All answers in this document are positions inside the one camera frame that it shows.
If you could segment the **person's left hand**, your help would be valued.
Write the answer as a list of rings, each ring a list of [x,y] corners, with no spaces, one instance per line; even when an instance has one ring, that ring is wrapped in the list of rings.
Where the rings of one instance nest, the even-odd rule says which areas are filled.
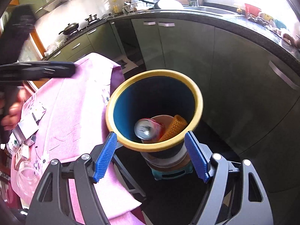
[[[1,120],[1,128],[5,131],[10,131],[15,128],[21,119],[21,111],[24,103],[31,95],[25,87],[20,86],[15,102],[10,106],[8,115]]]

